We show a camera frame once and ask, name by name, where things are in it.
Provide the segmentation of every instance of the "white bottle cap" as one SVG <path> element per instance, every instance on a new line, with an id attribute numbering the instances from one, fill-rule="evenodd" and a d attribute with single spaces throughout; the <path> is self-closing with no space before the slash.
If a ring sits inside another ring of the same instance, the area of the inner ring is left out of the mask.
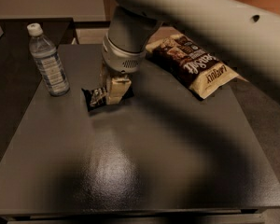
<path id="1" fill-rule="evenodd" d="M 30 36 L 39 36 L 43 34 L 43 29 L 38 23 L 32 23 L 27 26 L 28 33 Z"/>

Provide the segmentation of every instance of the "gray tabletop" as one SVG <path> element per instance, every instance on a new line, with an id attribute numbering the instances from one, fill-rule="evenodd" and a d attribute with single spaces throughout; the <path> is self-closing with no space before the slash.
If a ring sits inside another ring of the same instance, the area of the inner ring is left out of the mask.
<path id="1" fill-rule="evenodd" d="M 135 96 L 87 112 L 99 45 L 61 45 L 71 90 L 44 84 L 0 163 L 0 215 L 280 207 L 280 184 L 230 87 L 200 102 L 144 62 Z"/>

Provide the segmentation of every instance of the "snack bag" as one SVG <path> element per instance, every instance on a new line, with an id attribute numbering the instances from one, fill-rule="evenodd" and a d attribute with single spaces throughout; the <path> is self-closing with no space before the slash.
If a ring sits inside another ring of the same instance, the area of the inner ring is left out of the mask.
<path id="1" fill-rule="evenodd" d="M 146 49 L 152 62 L 170 72 L 202 99 L 238 76 L 184 35 L 171 35 L 148 44 Z"/>

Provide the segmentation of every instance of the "white robotic arm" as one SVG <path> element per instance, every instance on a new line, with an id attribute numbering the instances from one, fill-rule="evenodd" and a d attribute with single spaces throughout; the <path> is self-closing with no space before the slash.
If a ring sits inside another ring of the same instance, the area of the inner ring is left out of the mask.
<path id="1" fill-rule="evenodd" d="M 117 0 L 103 45 L 108 67 L 128 74 L 165 21 L 280 103 L 280 16 L 233 0 Z"/>

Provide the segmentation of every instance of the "plastic water bottle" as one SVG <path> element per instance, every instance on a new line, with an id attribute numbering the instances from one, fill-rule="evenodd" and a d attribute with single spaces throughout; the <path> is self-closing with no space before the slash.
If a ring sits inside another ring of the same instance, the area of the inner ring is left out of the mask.
<path id="1" fill-rule="evenodd" d="M 43 33 L 38 23 L 27 26 L 31 36 L 29 50 L 52 96 L 61 96 L 69 91 L 69 83 L 55 45 Z"/>

